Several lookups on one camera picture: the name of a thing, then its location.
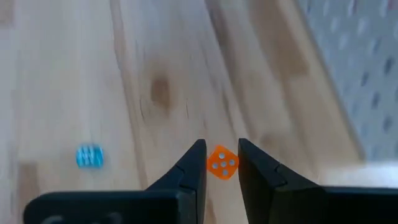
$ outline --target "wooden surface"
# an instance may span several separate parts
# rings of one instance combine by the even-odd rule
[[[293,0],[0,0],[0,69],[1,223],[49,191],[144,189],[198,138],[398,187],[398,166],[361,162]],[[83,142],[103,169],[78,169]],[[237,175],[208,174],[205,216],[247,223]]]

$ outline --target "die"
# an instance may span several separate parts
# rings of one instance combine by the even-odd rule
[[[76,152],[76,162],[79,168],[101,168],[104,164],[104,154],[97,144],[82,144]]]

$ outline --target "dark wood stain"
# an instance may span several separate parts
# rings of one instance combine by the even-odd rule
[[[158,76],[150,86],[150,99],[166,111],[171,108],[170,83],[166,76]]]
[[[305,75],[308,65],[275,0],[247,0],[253,28],[271,69],[282,76]]]
[[[210,198],[207,198],[206,212],[205,212],[205,223],[207,223],[207,224],[216,224],[217,223],[216,213],[214,212],[213,201]]]
[[[239,81],[238,66],[236,63],[235,48],[229,37],[228,28],[226,26],[226,19],[219,5],[218,0],[206,0],[207,10],[210,15],[210,20],[215,31],[215,35],[220,46],[221,54],[224,59],[225,67],[228,72],[229,80],[231,81],[233,91],[238,100],[238,105],[241,109],[243,120],[247,126],[248,134],[251,138],[254,138],[255,131],[251,125],[249,114],[247,112],[246,105],[244,103],[244,90],[242,84]],[[223,96],[224,105],[227,105],[226,97]]]
[[[235,129],[234,129],[234,126],[233,126],[233,120],[232,120],[232,116],[231,116],[231,111],[229,110],[229,101],[228,101],[228,98],[225,95],[225,91],[223,91],[223,94],[222,94],[222,103],[223,103],[223,107],[224,107],[224,110],[225,110],[225,113],[226,113],[226,117],[227,117],[227,120],[228,120],[229,127],[231,128],[233,137],[235,139],[237,139],[238,137],[236,135],[236,132],[235,132]]]
[[[24,207],[35,197],[40,195],[39,177],[37,164],[18,163],[18,187],[19,214],[22,214]]]
[[[120,75],[123,83],[124,96],[126,98],[127,108],[129,111],[130,127],[132,131],[133,139],[140,139],[140,133],[137,130],[137,116],[136,107],[134,104],[134,98],[131,86],[132,72],[128,67],[128,61],[126,57],[126,40],[124,34],[123,20],[121,17],[121,6],[120,0],[110,0],[109,7],[111,10],[112,25],[113,25],[113,35],[114,35],[114,53],[116,57],[116,62],[120,71]],[[134,141],[134,152],[136,153],[136,164],[139,175],[139,182],[141,189],[146,189],[148,187],[148,178],[146,174],[144,156],[142,152],[142,144],[140,141]]]

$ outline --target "white pegboard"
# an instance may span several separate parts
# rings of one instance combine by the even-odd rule
[[[398,0],[297,0],[365,158],[398,159]]]

